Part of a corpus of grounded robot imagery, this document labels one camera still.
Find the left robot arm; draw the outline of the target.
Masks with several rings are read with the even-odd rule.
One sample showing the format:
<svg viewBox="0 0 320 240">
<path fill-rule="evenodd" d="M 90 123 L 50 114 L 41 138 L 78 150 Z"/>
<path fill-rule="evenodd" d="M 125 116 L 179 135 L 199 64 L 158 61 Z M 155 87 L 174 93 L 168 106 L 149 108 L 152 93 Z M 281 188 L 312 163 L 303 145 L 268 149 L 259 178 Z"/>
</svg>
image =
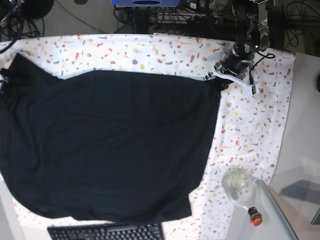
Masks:
<svg viewBox="0 0 320 240">
<path fill-rule="evenodd" d="M 235 16 L 236 37 L 232 47 L 223 50 L 222 60 L 215 63 L 213 70 L 205 76 L 213 81 L 219 91 L 228 89 L 235 83 L 242 86 L 242 92 L 253 96 L 259 92 L 254 81 L 255 55 L 273 59 L 273 53 L 262 54 L 270 45 L 267 0 L 237 0 L 232 4 Z"/>
</svg>

